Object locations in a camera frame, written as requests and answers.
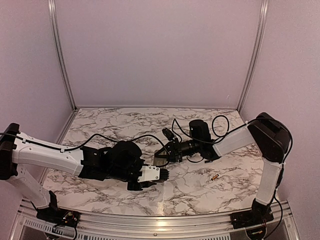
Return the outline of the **grey white remote control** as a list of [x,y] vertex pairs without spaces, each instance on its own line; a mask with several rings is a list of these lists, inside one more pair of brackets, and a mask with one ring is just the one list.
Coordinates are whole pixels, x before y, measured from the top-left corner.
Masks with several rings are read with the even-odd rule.
[[153,165],[160,166],[161,168],[166,168],[169,164],[167,153],[165,150],[157,149],[153,155]]

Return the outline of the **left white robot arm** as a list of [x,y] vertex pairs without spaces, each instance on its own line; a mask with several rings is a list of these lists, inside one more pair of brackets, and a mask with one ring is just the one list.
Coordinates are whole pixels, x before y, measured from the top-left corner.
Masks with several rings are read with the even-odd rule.
[[0,178],[15,186],[53,223],[64,216],[55,194],[43,188],[23,165],[55,169],[82,179],[118,180],[127,183],[129,191],[141,191],[161,178],[160,167],[146,164],[141,149],[132,141],[103,148],[70,147],[34,139],[19,127],[11,123],[0,134]]

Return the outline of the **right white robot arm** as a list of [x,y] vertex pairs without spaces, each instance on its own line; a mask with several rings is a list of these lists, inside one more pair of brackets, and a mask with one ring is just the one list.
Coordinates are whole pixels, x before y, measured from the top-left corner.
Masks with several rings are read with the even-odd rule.
[[253,150],[261,158],[262,175],[259,189],[254,198],[247,219],[258,224],[267,216],[267,210],[274,201],[281,184],[285,161],[293,147],[290,130],[280,121],[262,112],[256,118],[216,135],[213,125],[195,119],[188,123],[188,140],[183,140],[173,129],[164,128],[163,135],[168,142],[155,151],[153,163],[165,167],[169,163],[180,163],[183,158],[198,154],[206,162],[214,162],[233,152]]

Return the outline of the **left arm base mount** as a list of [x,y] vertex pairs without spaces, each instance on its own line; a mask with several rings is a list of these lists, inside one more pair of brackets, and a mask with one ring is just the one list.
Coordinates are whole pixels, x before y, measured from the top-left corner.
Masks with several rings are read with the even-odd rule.
[[49,203],[45,208],[33,206],[37,212],[36,217],[40,220],[55,224],[55,227],[67,226],[76,229],[80,213],[75,210],[58,207],[56,195],[51,190],[49,190],[48,193]]

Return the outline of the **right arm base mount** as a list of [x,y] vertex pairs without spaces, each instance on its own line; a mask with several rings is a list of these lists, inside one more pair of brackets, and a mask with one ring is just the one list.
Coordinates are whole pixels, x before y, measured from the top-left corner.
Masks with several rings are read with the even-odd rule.
[[251,209],[232,213],[230,220],[234,229],[246,228],[273,221],[274,216],[273,213],[271,213],[271,202],[264,205],[254,199]]

